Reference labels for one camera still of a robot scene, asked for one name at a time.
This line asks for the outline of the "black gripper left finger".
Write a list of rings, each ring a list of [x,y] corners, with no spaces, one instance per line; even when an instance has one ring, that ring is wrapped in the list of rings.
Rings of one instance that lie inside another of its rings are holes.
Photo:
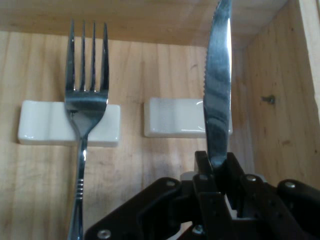
[[[191,222],[182,239],[235,239],[225,194],[229,159],[218,167],[195,152],[198,171],[187,180],[162,177],[91,226],[86,240],[167,240]]]

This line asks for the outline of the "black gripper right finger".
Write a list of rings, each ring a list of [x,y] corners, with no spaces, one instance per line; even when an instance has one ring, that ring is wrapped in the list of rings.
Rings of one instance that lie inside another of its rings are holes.
[[[295,179],[272,186],[254,174],[244,173],[232,152],[215,171],[217,184],[239,218],[255,218],[275,239],[320,238],[320,191]]]

